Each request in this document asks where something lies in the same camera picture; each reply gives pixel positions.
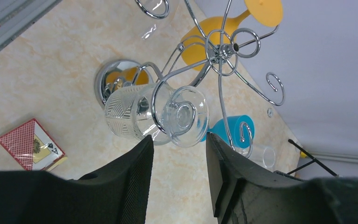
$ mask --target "playing card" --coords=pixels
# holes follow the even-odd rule
[[[0,137],[0,144],[25,170],[44,170],[65,156],[36,119]]]

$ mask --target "beige marble surface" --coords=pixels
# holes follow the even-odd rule
[[[192,2],[199,20],[205,18]],[[79,178],[130,150],[136,141],[111,133],[95,99],[95,73],[108,59],[130,58],[165,64],[181,37],[193,27],[185,5],[171,24],[141,40],[144,15],[132,1],[64,0],[0,52],[0,135],[36,118],[67,153],[53,170]],[[180,59],[177,68],[184,66]],[[254,84],[242,65],[238,70]],[[187,84],[188,71],[171,82]],[[210,124],[221,118],[217,75],[211,71],[198,87],[210,106]],[[255,143],[273,146],[276,169],[296,167],[299,153],[287,142],[296,138],[272,107],[237,77],[223,78],[227,114],[248,114],[255,122]],[[0,146],[0,170],[22,169]],[[209,193],[205,143],[191,148],[155,147],[146,223],[216,223]]]

